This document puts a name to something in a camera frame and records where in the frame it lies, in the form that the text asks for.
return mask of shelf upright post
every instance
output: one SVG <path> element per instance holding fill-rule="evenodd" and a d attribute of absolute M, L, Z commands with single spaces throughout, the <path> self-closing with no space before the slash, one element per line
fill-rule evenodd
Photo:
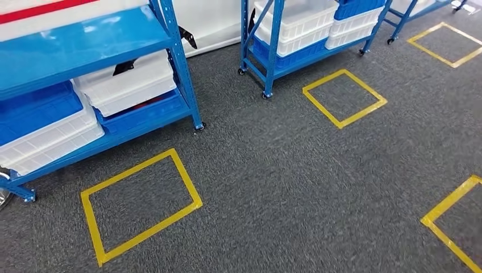
<path fill-rule="evenodd" d="M 390 38 L 392 38 L 394 40 L 398 39 L 398 34 L 400 33 L 400 31 L 402 30 L 404 25 L 407 23 L 407 20 L 410 17 L 410 14 L 412 13 L 412 11 L 415 8 L 415 5 L 417 3 L 418 3 L 418 0 L 412 0 L 412 2 L 410 3 L 410 6 L 408 6 L 408 9 L 405 12 L 404 16 L 402 18 L 400 18 L 400 21 L 399 21 L 397 27 L 395 28 L 395 31 L 393 32 L 393 34 Z"/>
<path fill-rule="evenodd" d="M 204 125 L 201 121 L 201 115 L 199 113 L 199 108 L 196 101 L 196 94 L 194 93 L 191 75 L 189 72 L 188 61 L 182 47 L 181 36 L 179 33 L 176 15 L 174 14 L 172 0 L 160 0 L 161 6 L 159 6 L 159 1 L 157 0 L 151 0 L 151 3 L 159 22 L 163 25 L 163 27 L 166 28 L 169 36 L 173 39 L 173 43 L 169 48 L 167 48 L 169 61 L 174 64 L 174 69 L 181 85 L 178 87 L 182 93 L 182 96 L 186 100 L 186 103 L 191 109 L 194 127 L 196 129 L 203 129 Z"/>
<path fill-rule="evenodd" d="M 264 83 L 263 97 L 269 98 L 273 95 L 273 82 L 275 81 L 276 54 L 278 52 L 278 41 L 280 38 L 281 17 L 285 0 L 275 0 L 273 13 L 273 25 L 271 26 L 271 39 L 269 41 L 269 59 L 266 67 L 266 81 Z"/>
<path fill-rule="evenodd" d="M 247 69 L 244 59 L 248 58 L 248 0 L 241 0 L 241 65 L 239 72 L 244 73 Z"/>
<path fill-rule="evenodd" d="M 390 5 L 392 5 L 392 1 L 393 0 L 387 0 L 385 2 L 385 8 L 383 9 L 383 11 L 380 14 L 378 23 L 374 26 L 374 28 L 372 30 L 371 38 L 366 41 L 365 46 L 363 47 L 361 52 L 366 53 L 366 52 L 370 51 L 370 46 L 372 45 L 372 42 L 375 38 L 375 35 L 377 34 L 378 30 L 380 29 L 380 26 L 383 22 L 383 19 L 387 15 L 387 12 L 390 10 Z"/>

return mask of bin handle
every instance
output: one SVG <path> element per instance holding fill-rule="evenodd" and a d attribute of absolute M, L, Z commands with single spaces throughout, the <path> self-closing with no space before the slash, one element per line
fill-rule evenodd
<path fill-rule="evenodd" d="M 10 180 L 10 175 L 8 175 L 8 174 L 6 174 L 6 173 L 0 172 L 0 176 L 3 176 L 3 177 L 5 177 L 7 180 Z"/>

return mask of red stripe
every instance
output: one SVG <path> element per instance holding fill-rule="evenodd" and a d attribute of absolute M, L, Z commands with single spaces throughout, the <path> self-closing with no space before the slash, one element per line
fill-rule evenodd
<path fill-rule="evenodd" d="M 25 19 L 32 16 L 37 16 L 41 14 L 51 13 L 56 10 L 68 9 L 70 7 L 75 7 L 90 2 L 99 0 L 62 0 L 59 2 L 54 2 L 38 7 L 31 7 L 25 10 L 14 11 L 13 13 L 7 13 L 0 15 L 0 24 L 5 24 L 8 22 Z"/>

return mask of white plastic bin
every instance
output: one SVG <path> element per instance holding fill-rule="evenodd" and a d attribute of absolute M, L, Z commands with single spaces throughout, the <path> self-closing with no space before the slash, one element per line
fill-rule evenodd
<path fill-rule="evenodd" d="M 307 34 L 304 34 L 294 39 L 284 40 L 280 38 L 280 40 L 278 41 L 277 54 L 280 57 L 284 57 L 295 51 L 298 51 L 302 48 L 305 48 L 311 44 L 314 44 L 318 41 L 321 41 L 327 38 L 330 32 L 331 25 L 332 23 L 325 24 L 321 27 L 314 29 L 312 32 L 309 32 Z M 255 35 L 260 40 L 269 44 L 270 38 L 271 38 L 271 32 L 264 26 L 260 25 L 260 27 L 256 30 Z"/>
<path fill-rule="evenodd" d="M 406 13 L 408 7 L 412 3 L 413 0 L 393 0 L 392 5 L 390 6 L 391 9 L 398 11 L 399 13 Z M 437 0 L 418 0 L 417 4 L 410 13 L 410 16 L 416 15 L 420 11 L 426 9 L 427 7 L 433 5 Z"/>
<path fill-rule="evenodd" d="M 67 138 L 60 139 L 37 153 L 26 155 L 18 161 L 9 163 L 6 168 L 13 169 L 20 175 L 26 175 L 54 162 L 62 156 L 82 148 L 103 135 L 104 131 L 102 130 L 101 125 L 94 122 L 89 126 L 84 127 L 83 130 L 78 131 Z"/>
<path fill-rule="evenodd" d="M 370 23 L 365 26 L 361 26 L 359 28 L 355 28 L 348 32 L 343 32 L 341 34 L 329 36 L 328 40 L 326 41 L 325 47 L 327 49 L 333 49 L 345 44 L 349 44 L 361 38 L 370 36 L 373 31 L 373 27 L 376 25 L 375 23 Z"/>
<path fill-rule="evenodd" d="M 255 22 L 264 10 L 267 0 L 255 1 Z M 272 4 L 261 26 L 271 32 L 273 25 Z M 280 40 L 294 39 L 333 22 L 339 4 L 335 0 L 286 0 L 281 18 Z"/>
<path fill-rule="evenodd" d="M 0 166 L 26 175 L 103 136 L 87 99 L 79 98 L 81 111 L 0 146 Z"/>
<path fill-rule="evenodd" d="M 176 88 L 166 50 L 143 56 L 134 69 L 112 76 L 115 66 L 74 79 L 76 88 L 104 117 Z"/>
<path fill-rule="evenodd" d="M 343 34 L 350 32 L 351 30 L 357 29 L 360 26 L 367 26 L 369 24 L 376 25 L 378 23 L 378 18 L 380 13 L 385 7 L 379 7 L 378 9 L 367 11 L 366 13 L 361 13 L 344 20 L 334 20 L 333 26 L 330 29 L 330 36 Z"/>

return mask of yellow floor marking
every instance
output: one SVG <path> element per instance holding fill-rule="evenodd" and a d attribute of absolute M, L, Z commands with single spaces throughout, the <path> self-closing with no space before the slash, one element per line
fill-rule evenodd
<path fill-rule="evenodd" d="M 446 236 L 445 233 L 441 231 L 434 222 L 479 183 L 482 185 L 482 179 L 476 175 L 472 175 L 467 181 L 460 185 L 454 192 L 447 196 L 420 220 L 474 273 L 482 273 L 482 270 L 472 261 L 471 258 L 461 251 L 461 249 L 457 247 L 457 245 L 455 245 L 454 242 L 450 240 L 449 237 Z"/>
<path fill-rule="evenodd" d="M 105 253 L 104 247 L 102 245 L 102 240 L 101 240 L 101 235 L 99 232 L 99 228 L 97 227 L 97 222 L 95 221 L 95 216 L 94 216 L 94 210 L 92 208 L 92 204 L 90 203 L 89 200 L 89 195 L 100 191 L 101 189 L 104 189 L 108 187 L 109 185 L 112 185 L 127 176 L 130 176 L 162 159 L 165 159 L 167 157 L 171 157 L 172 160 L 174 161 L 174 164 L 176 165 L 177 170 L 179 171 L 179 174 L 182 177 L 182 180 L 184 182 L 184 185 L 188 189 L 189 194 L 191 195 L 191 198 L 193 199 L 193 202 L 189 204 L 187 207 L 181 209 L 177 213 L 175 213 L 172 216 L 169 216 L 167 219 L 162 220 L 155 226 L 149 228 L 148 230 L 140 233 L 136 237 L 130 239 L 129 241 L 117 246 L 116 248 L 112 249 L 111 251 L 108 251 Z M 133 248 L 134 246 L 138 245 L 139 243 L 145 241 L 147 238 L 150 236 L 153 236 L 157 232 L 165 229 L 169 225 L 175 223 L 179 219 L 185 217 L 192 211 L 200 208 L 202 206 L 202 201 L 197 193 L 188 173 L 186 172 L 186 169 L 184 168 L 184 165 L 181 162 L 181 159 L 179 158 L 179 155 L 177 154 L 175 149 L 170 149 L 166 152 L 163 152 L 160 155 L 156 155 L 151 159 L 148 159 L 139 165 L 136 165 L 102 183 L 99 183 L 91 188 L 88 188 L 80 193 L 80 197 L 82 200 L 82 205 L 84 206 L 84 211 L 85 211 L 85 217 L 87 219 L 87 225 L 89 227 L 90 231 L 90 236 L 92 238 L 92 244 L 94 246 L 94 251 L 95 255 L 97 257 L 97 263 L 99 267 L 101 267 L 104 263 L 108 262 L 109 260 L 121 255 L 122 253 L 126 252 L 127 250 Z"/>
<path fill-rule="evenodd" d="M 346 118 L 343 121 L 339 121 L 337 118 L 335 118 L 323 105 L 321 105 L 311 94 L 310 90 L 312 90 L 315 87 L 318 87 L 328 81 L 333 80 L 336 77 L 339 77 L 341 75 L 347 75 L 350 79 L 352 79 L 354 82 L 356 82 L 358 85 L 363 87 L 366 91 L 370 92 L 374 97 L 378 99 L 377 102 L 375 102 L 373 105 L 363 109 L 362 111 L 359 111 L 358 113 L 352 115 L 351 117 Z M 368 86 L 366 83 L 364 83 L 362 80 L 357 78 L 355 75 L 353 75 L 350 71 L 346 69 L 341 69 L 331 75 L 328 75 L 312 84 L 309 84 L 305 87 L 303 87 L 303 94 L 320 110 L 325 116 L 333 122 L 334 125 L 336 125 L 339 129 L 342 129 L 343 127 L 357 121 L 358 119 L 363 118 L 364 116 L 368 115 L 369 113 L 375 111 L 376 109 L 382 107 L 387 103 L 387 100 L 382 97 L 380 94 L 378 94 L 375 90 L 373 90 L 370 86 Z"/>
<path fill-rule="evenodd" d="M 426 30 L 426 31 L 424 31 L 424 32 L 422 32 L 422 33 L 420 33 L 420 34 L 417 34 L 416 36 L 408 39 L 407 42 L 409 42 L 410 44 L 414 45 L 415 47 L 417 47 L 417 48 L 420 49 L 421 51 L 424 51 L 425 53 L 429 54 L 430 56 L 432 56 L 432 57 L 434 57 L 434 58 L 436 58 L 436 59 L 444 62 L 445 64 L 447 64 L 447 65 L 449 65 L 449 66 L 451 66 L 451 67 L 453 67 L 453 68 L 457 68 L 457 67 L 461 66 L 462 64 L 468 62 L 469 60 L 473 59 L 474 57 L 476 57 L 477 55 L 479 55 L 479 54 L 482 53 L 482 47 L 480 47 L 479 49 L 473 51 L 473 52 L 470 53 L 469 55 L 467 55 L 467 56 L 461 58 L 460 60 L 452 63 L 451 61 L 449 61 L 449 60 L 447 60 L 447 59 L 439 56 L 438 54 L 436 54 L 436 53 L 428 50 L 427 48 L 421 46 L 420 44 L 418 44 L 418 43 L 416 42 L 418 39 L 426 36 L 427 34 L 429 34 L 429 33 L 431 33 L 431 32 L 434 32 L 434 31 L 436 31 L 436 30 L 438 30 L 439 28 L 442 28 L 442 27 L 446 27 L 446 28 L 448 28 L 448 29 L 450 29 L 450 30 L 452 30 L 452 31 L 454 31 L 454 32 L 457 32 L 458 34 L 464 36 L 465 38 L 468 38 L 468 39 L 470 39 L 470 40 L 472 40 L 472 41 L 474 41 L 474 42 L 476 42 L 477 44 L 479 44 L 479 45 L 482 46 L 482 41 L 479 41 L 479 40 L 475 39 L 474 37 L 466 34 L 465 32 L 463 32 L 463 31 L 461 31 L 461 30 L 458 30 L 458 29 L 456 29 L 455 27 L 453 27 L 453 26 L 451 26 L 451 25 L 449 25 L 449 24 L 446 24 L 446 23 L 444 23 L 444 22 L 442 22 L 442 23 L 440 23 L 440 24 L 438 24 L 438 25 L 436 25 L 436 26 L 434 26 L 434 27 L 431 27 L 431 28 L 429 28 L 428 30 Z"/>

